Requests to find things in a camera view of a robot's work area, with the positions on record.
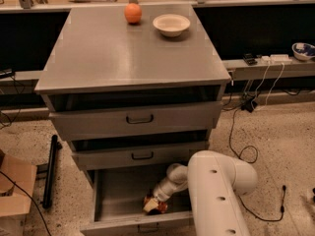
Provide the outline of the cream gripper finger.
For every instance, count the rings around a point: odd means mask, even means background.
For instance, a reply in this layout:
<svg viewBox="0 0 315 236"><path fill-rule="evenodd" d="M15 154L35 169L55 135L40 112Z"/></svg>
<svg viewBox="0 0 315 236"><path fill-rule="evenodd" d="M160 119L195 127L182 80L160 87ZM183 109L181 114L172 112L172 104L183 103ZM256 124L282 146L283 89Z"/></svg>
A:
<svg viewBox="0 0 315 236"><path fill-rule="evenodd" d="M149 213L153 210L158 210L158 200L149 199L143 207L143 211Z"/></svg>

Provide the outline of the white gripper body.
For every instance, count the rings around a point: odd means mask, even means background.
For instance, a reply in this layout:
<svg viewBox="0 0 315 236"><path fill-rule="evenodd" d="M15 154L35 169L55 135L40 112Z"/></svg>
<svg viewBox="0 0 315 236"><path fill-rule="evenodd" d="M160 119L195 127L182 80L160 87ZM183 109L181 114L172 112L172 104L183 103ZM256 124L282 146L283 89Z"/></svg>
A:
<svg viewBox="0 0 315 236"><path fill-rule="evenodd" d="M168 177L163 178L153 189L153 197L159 202L166 202L175 194L186 190L188 183L186 180L174 181Z"/></svg>

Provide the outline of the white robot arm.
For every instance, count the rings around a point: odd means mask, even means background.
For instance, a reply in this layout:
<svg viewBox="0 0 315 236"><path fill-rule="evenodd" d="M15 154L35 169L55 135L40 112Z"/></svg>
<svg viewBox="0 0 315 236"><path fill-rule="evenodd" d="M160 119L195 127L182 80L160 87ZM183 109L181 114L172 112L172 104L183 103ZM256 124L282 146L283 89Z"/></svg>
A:
<svg viewBox="0 0 315 236"><path fill-rule="evenodd" d="M193 154L187 165L173 163L166 176L145 196L143 211L165 212L166 201L188 191L197 236L250 236L237 196L258 183L249 163L211 150Z"/></svg>

